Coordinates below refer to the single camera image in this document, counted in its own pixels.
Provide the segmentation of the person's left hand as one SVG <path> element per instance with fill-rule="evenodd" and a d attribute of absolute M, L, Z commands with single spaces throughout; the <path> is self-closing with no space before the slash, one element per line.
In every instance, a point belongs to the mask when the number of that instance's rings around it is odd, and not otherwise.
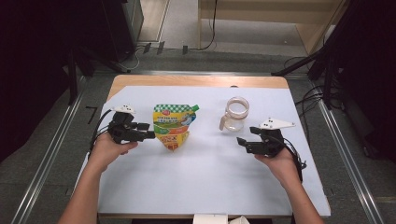
<path fill-rule="evenodd" d="M 102 133 L 93 146 L 88 160 L 88 170 L 93 174 L 101 174 L 118 156 L 127 154 L 137 146 L 136 142 L 117 144 L 109 133 Z"/>

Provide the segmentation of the black cabinet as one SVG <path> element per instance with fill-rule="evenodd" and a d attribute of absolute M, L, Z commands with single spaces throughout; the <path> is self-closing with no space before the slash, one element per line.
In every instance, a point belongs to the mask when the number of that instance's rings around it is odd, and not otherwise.
<path fill-rule="evenodd" d="M 135 52 L 144 21 L 140 0 L 103 0 L 116 62 Z"/>

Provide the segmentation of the white box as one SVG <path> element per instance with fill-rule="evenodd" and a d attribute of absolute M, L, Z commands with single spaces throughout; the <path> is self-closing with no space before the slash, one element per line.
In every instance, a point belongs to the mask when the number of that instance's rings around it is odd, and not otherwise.
<path fill-rule="evenodd" d="M 228 224 L 227 215 L 195 214 L 192 224 Z"/>

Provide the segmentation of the light wooden cabinet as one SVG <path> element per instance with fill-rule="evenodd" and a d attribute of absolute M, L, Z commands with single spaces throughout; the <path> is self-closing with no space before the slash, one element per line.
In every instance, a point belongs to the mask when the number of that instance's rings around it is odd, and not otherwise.
<path fill-rule="evenodd" d="M 305 51 L 317 51 L 329 27 L 346 9 L 347 0 L 198 0 L 198 32 L 201 19 L 216 16 L 229 21 L 295 23 Z"/>

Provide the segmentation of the person's right hand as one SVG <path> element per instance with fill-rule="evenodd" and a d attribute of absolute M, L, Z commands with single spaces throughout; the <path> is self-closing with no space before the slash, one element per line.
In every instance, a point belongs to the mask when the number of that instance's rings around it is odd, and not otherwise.
<path fill-rule="evenodd" d="M 270 169 L 284 189 L 297 188 L 302 185 L 293 157 L 285 148 L 273 158 L 263 155 L 255 155 L 255 158 Z"/>

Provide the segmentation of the white paper table sheet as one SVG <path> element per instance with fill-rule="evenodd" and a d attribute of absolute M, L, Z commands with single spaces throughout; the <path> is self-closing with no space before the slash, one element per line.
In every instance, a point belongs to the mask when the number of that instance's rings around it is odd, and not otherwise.
<path fill-rule="evenodd" d="M 227 102 L 243 97 L 249 103 L 244 127 L 220 130 Z M 318 170 L 294 106 L 284 88 L 210 88 L 128 86 L 103 106 L 110 121 L 113 106 L 130 105 L 137 122 L 151 123 L 155 105 L 198 105 L 189 136 L 174 151 L 159 140 L 141 142 L 118 157 L 102 175 L 98 211 L 102 216 L 227 214 L 246 217 L 288 216 L 285 190 L 269 169 L 239 146 L 236 138 L 251 142 L 258 136 L 249 128 L 269 118 L 293 122 L 288 139 L 306 163 L 303 184 L 319 214 L 331 213 Z"/>

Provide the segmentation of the yellow green spout pouch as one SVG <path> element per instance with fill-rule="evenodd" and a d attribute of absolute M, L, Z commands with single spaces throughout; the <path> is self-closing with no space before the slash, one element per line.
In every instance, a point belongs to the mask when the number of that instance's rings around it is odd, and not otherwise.
<path fill-rule="evenodd" d="M 199 109 L 198 105 L 155 105 L 152 114 L 155 136 L 169 150 L 181 147 Z"/>

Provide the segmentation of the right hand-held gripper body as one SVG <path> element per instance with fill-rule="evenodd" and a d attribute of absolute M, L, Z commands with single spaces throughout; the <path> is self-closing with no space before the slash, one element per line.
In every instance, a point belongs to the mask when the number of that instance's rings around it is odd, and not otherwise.
<path fill-rule="evenodd" d="M 263 155 L 265 157 L 276 156 L 286 145 L 281 130 L 294 127 L 293 122 L 280 119 L 269 118 L 261 123 L 258 128 L 262 129 L 261 134 L 257 134 L 260 142 L 247 142 L 247 153 Z"/>

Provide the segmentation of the black metal stand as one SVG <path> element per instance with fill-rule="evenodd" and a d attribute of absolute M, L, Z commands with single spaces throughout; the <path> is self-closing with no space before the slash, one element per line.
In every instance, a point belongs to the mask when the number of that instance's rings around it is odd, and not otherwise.
<path fill-rule="evenodd" d="M 331 108 L 331 88 L 332 88 L 332 76 L 335 71 L 335 52 L 339 43 L 339 37 L 342 30 L 345 28 L 348 19 L 348 9 L 345 10 L 344 14 L 339 19 L 339 22 L 335 25 L 334 30 L 330 34 L 329 38 L 324 42 L 324 45 L 315 53 L 307 56 L 297 63 L 294 63 L 283 70 L 272 73 L 275 77 L 284 77 L 294 70 L 314 62 L 310 67 L 307 75 L 311 80 L 317 80 L 322 73 L 325 74 L 323 93 L 323 102 Z"/>
<path fill-rule="evenodd" d="M 92 77 L 94 68 L 91 60 L 95 60 L 107 68 L 123 73 L 124 70 L 114 62 L 105 59 L 98 53 L 86 47 L 73 47 L 67 54 L 67 74 L 69 84 L 69 102 L 73 104 L 78 98 L 78 76 L 77 69 L 79 69 L 84 77 Z"/>

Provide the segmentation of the dark curtain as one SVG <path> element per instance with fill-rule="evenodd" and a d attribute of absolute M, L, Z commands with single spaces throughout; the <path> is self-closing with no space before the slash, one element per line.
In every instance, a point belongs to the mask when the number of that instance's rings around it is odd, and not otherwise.
<path fill-rule="evenodd" d="M 0 0 L 0 162 L 68 88 L 63 46 L 43 0 Z"/>
<path fill-rule="evenodd" d="M 356 121 L 364 141 L 396 163 L 396 0 L 352 0 L 350 10 L 340 81 L 367 119 Z"/>

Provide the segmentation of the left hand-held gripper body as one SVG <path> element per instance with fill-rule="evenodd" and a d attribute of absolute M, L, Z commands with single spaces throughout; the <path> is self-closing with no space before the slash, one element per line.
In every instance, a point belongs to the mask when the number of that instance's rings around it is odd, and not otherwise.
<path fill-rule="evenodd" d="M 112 120 L 108 124 L 108 132 L 113 140 L 120 144 L 122 141 L 136 142 L 137 130 L 134 120 L 134 109 L 130 105 L 113 106 Z"/>

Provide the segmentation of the metal floor rail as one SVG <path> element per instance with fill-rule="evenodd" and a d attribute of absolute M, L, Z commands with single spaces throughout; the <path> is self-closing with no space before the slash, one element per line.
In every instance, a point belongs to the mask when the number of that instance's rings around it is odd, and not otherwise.
<path fill-rule="evenodd" d="M 369 223 L 385 224 L 384 218 L 382 217 L 379 207 L 376 204 L 375 197 L 369 189 L 357 163 L 355 162 L 349 150 L 345 137 L 338 126 L 333 112 L 323 103 L 322 100 L 319 101 L 318 107 L 320 108 L 321 114 L 326 121 L 326 124 L 332 135 L 332 139 L 335 143 L 341 160 L 346 167 L 346 172 L 348 173 L 348 176 Z"/>
<path fill-rule="evenodd" d="M 25 191 L 21 203 L 18 207 L 10 224 L 26 224 L 28 217 L 35 205 L 35 202 L 43 189 L 46 179 L 50 173 L 50 169 L 55 162 L 60 147 L 64 141 L 64 138 L 69 130 L 69 127 L 78 111 L 84 91 L 81 91 L 76 100 L 67 107 L 64 116 L 58 126 L 55 134 L 53 135 L 50 144 L 44 154 L 42 161 L 40 162 L 35 175 L 30 182 L 27 190 Z"/>

